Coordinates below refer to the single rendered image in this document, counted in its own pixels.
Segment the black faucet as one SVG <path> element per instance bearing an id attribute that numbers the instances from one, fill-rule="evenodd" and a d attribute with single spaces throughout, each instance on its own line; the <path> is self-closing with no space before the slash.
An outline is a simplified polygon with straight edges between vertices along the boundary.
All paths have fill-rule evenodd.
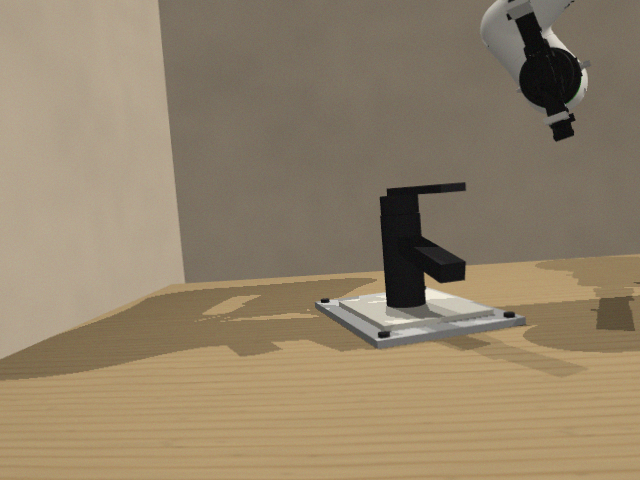
<path id="1" fill-rule="evenodd" d="M 422 237 L 418 194 L 458 191 L 466 191 L 465 182 L 387 189 L 380 197 L 386 295 L 339 306 L 383 331 L 494 315 L 491 308 L 425 290 L 424 272 L 439 283 L 462 281 L 466 261 Z"/>

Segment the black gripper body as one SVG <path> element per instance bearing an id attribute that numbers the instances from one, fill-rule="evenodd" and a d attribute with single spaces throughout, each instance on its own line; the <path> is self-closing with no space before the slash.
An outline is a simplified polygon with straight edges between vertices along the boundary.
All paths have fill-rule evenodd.
<path id="1" fill-rule="evenodd" d="M 564 83 L 564 96 L 571 88 L 574 82 L 574 68 L 570 58 L 560 50 L 552 49 L 555 52 L 557 63 L 552 64 L 546 49 L 533 53 L 531 56 L 533 66 L 536 72 L 530 73 L 527 60 L 521 71 L 521 81 L 524 89 L 533 97 L 540 100 L 538 92 L 535 89 L 533 81 L 538 80 L 542 91 L 558 86 L 555 73 L 562 74 Z"/>

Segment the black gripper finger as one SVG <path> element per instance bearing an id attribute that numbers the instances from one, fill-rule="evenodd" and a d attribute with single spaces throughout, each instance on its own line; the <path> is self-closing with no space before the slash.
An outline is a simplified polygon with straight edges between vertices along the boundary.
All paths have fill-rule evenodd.
<path id="1" fill-rule="evenodd" d="M 548 117 L 543 119 L 544 124 L 547 125 L 552 123 L 552 125 L 550 125 L 549 127 L 553 131 L 553 139 L 557 142 L 562 139 L 574 136 L 574 130 L 572 129 L 570 122 L 576 120 L 573 113 L 568 113 L 569 110 L 563 101 L 562 95 L 565 93 L 565 91 L 563 87 L 564 81 L 561 72 L 557 72 L 555 73 L 555 75 L 557 78 L 558 86 L 551 89 L 542 91 L 538 80 L 534 81 L 533 83 L 536 91 L 538 92 L 541 102 L 544 102 L 545 104 Z"/>
<path id="2" fill-rule="evenodd" d="M 542 38 L 542 29 L 538 25 L 533 8 L 529 0 L 508 0 L 505 9 L 508 12 L 508 21 L 515 20 L 523 42 L 525 44 L 524 53 L 527 59 L 527 65 L 530 73 L 534 72 L 533 62 L 530 55 L 546 49 L 550 57 L 551 63 L 557 63 L 554 52 L 551 50 L 548 40 Z M 539 30 L 540 29 L 540 30 Z"/>

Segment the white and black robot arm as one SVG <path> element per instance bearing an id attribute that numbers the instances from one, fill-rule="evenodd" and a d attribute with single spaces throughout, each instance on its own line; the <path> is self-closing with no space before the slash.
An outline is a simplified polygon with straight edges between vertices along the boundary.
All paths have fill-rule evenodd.
<path id="1" fill-rule="evenodd" d="M 532 108 L 547 114 L 544 102 L 528 94 L 522 85 L 520 70 L 527 60 L 524 53 L 525 44 L 515 20 L 508 21 L 506 15 L 508 12 L 504 6 L 507 2 L 508 0 L 497 0 L 484 14 L 480 28 L 482 41 L 508 71 L 518 87 L 520 83 L 521 89 L 516 89 L 517 93 L 522 90 L 522 94 L 528 99 L 525 98 Z M 574 82 L 570 90 L 562 96 L 569 111 L 580 103 L 586 93 L 588 78 L 585 68 L 591 66 L 590 60 L 580 62 L 551 30 L 552 24 L 572 2 L 574 0 L 530 0 L 539 26 L 542 28 L 542 38 L 548 40 L 550 48 L 562 51 L 572 62 L 575 73 Z M 573 96 L 574 93 L 576 97 Z"/>

